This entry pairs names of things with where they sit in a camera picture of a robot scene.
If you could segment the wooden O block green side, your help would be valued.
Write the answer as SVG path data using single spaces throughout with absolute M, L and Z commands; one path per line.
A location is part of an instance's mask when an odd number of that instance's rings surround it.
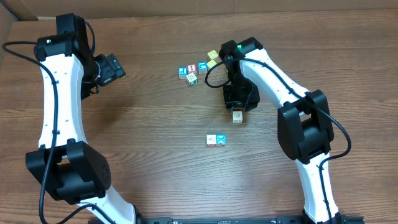
M 243 122 L 243 112 L 242 111 L 233 111 L 232 118 L 233 118 L 233 123 L 242 123 Z

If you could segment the blue X letter block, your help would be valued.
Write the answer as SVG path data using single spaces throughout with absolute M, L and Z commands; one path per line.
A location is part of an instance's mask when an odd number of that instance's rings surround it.
M 217 146 L 225 146 L 226 145 L 226 135 L 225 134 L 217 134 L 216 135 L 216 145 Z

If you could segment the wooden block red side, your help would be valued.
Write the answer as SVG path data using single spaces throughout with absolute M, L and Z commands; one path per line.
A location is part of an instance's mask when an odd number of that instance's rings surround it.
M 215 134 L 206 136 L 206 145 L 208 147 L 216 147 L 216 135 Z

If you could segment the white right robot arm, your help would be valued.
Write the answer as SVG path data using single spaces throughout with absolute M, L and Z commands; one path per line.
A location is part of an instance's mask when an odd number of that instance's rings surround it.
M 309 91 L 289 78 L 253 37 L 222 44 L 220 59 L 228 71 L 224 102 L 229 110 L 257 107 L 260 93 L 277 109 L 277 138 L 299 171 L 307 223 L 336 223 L 340 214 L 333 200 L 327 159 L 334 138 L 326 96 Z

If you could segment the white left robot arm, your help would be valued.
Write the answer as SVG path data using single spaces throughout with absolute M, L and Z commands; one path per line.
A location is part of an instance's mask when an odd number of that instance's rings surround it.
M 72 13 L 57 16 L 57 33 L 41 37 L 34 53 L 44 82 L 44 120 L 38 150 L 25 156 L 41 193 L 88 209 L 103 223 L 136 223 L 136 208 L 111 184 L 106 158 L 87 142 L 83 99 L 124 76 L 115 55 L 95 55 L 91 27 Z

